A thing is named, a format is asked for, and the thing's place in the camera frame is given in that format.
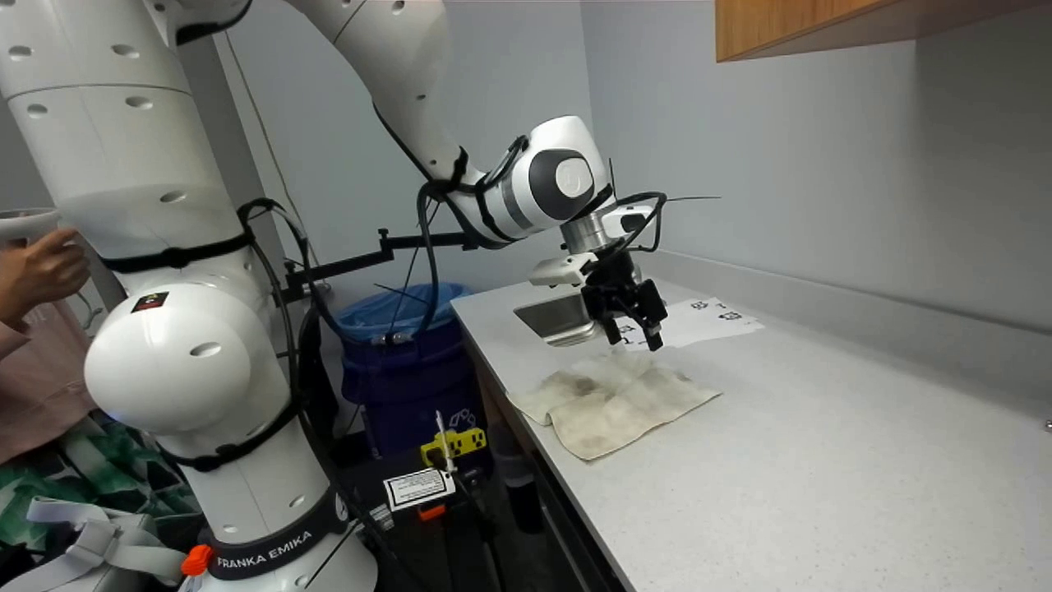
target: white wall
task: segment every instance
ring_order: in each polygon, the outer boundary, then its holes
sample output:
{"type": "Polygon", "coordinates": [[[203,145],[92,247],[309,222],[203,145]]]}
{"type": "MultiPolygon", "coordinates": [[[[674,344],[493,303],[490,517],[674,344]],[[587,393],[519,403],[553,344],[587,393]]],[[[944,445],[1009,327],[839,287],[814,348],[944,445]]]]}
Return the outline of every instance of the white wall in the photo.
{"type": "Polygon", "coordinates": [[[586,0],[596,126],[668,251],[1052,327],[1052,7],[712,62],[712,0],[586,0]]]}
{"type": "MultiPolygon", "coordinates": [[[[447,0],[451,72],[437,106],[451,131],[479,164],[496,164],[506,145],[535,121],[561,111],[587,118],[587,80],[577,0],[447,0]]],[[[413,195],[421,174],[389,138],[368,93],[345,59],[286,4],[256,4],[230,32],[249,95],[240,98],[256,164],[279,195],[279,168],[321,259],[375,251],[375,231],[418,233],[413,195]]],[[[553,257],[554,233],[532,236],[501,253],[440,251],[443,278],[477,288],[521,278],[553,257]]],[[[345,288],[401,281],[408,257],[381,270],[345,275],[345,288]]]]}

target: cloth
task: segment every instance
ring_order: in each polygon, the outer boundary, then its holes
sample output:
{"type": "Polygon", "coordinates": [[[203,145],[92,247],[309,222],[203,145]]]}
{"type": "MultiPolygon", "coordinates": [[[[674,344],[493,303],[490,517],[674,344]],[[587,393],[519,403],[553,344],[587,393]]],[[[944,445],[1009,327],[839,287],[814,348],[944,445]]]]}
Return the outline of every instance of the cloth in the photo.
{"type": "Polygon", "coordinates": [[[65,434],[92,411],[85,339],[58,304],[35,304],[26,332],[0,321],[0,464],[65,434]]]}
{"type": "Polygon", "coordinates": [[[174,547],[203,527],[161,446],[92,411],[83,354],[58,304],[35,304],[26,332],[0,325],[0,581],[62,552],[55,527],[26,520],[38,496],[146,514],[174,547]]]}
{"type": "Polygon", "coordinates": [[[166,584],[180,578],[184,552],[161,547],[146,529],[146,517],[112,514],[92,502],[32,500],[31,522],[70,527],[74,529],[74,542],[62,555],[6,581],[2,592],[72,592],[89,581],[97,588],[146,588],[139,575],[154,575],[166,584]]]}
{"type": "Polygon", "coordinates": [[[561,367],[512,400],[530,420],[549,425],[570,453],[596,464],[715,393],[655,354],[614,351],[561,367]]]}
{"type": "Polygon", "coordinates": [[[0,464],[0,562],[2,550],[32,562],[62,552],[55,527],[26,520],[31,502],[44,496],[142,514],[174,550],[186,550],[203,529],[192,486],[161,446],[97,411],[65,438],[0,464]]]}

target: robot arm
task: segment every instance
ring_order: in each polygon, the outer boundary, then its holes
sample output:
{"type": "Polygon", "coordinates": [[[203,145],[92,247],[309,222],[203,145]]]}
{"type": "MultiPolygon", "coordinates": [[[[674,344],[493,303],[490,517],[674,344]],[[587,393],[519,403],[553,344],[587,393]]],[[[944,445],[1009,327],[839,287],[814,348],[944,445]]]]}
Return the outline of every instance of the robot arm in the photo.
{"type": "Polygon", "coordinates": [[[542,265],[535,281],[583,281],[587,316],[612,340],[619,316],[661,348],[664,303],[642,281],[625,247],[625,218],[612,169],[583,118],[553,118],[521,135],[496,169],[477,169],[435,118],[431,95],[447,54],[437,0],[290,0],[354,66],[389,126],[459,225],[488,247],[561,225],[570,257],[542,265]]]}
{"type": "MultiPolygon", "coordinates": [[[[477,169],[426,109],[443,54],[440,0],[290,4],[358,69],[431,198],[468,233],[506,247],[561,225],[591,320],[612,336],[612,316],[631,316],[661,344],[664,304],[639,281],[625,231],[607,222],[612,174],[577,118],[532,128],[502,168],[477,169]]],[[[6,0],[0,95],[62,220],[127,293],[92,340],[85,381],[97,406],[184,461],[216,539],[212,588],[291,592],[309,575],[317,588],[365,592],[368,552],[318,527],[331,484],[290,420],[256,257],[174,53],[242,8],[249,0],[6,0]]]]}

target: blue container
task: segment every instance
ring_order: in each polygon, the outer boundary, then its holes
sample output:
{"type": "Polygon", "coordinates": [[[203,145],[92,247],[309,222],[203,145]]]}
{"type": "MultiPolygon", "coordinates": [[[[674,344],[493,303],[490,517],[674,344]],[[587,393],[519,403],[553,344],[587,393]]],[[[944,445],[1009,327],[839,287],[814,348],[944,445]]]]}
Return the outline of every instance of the blue container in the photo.
{"type": "Polygon", "coordinates": [[[435,411],[459,430],[479,425],[477,381],[454,320],[457,281],[440,281],[424,332],[431,287],[381,293],[340,316],[345,339],[341,393],[365,403],[377,458],[418,449],[435,438],[435,411]]]}

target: white towel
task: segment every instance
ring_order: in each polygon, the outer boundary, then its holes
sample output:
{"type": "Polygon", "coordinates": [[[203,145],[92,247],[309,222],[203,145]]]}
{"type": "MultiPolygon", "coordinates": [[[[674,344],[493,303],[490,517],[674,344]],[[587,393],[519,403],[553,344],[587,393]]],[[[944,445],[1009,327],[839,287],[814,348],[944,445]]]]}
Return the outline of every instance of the white towel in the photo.
{"type": "Polygon", "coordinates": [[[512,400],[530,420],[549,425],[564,449],[591,464],[715,393],[655,354],[604,354],[561,367],[512,400]]]}

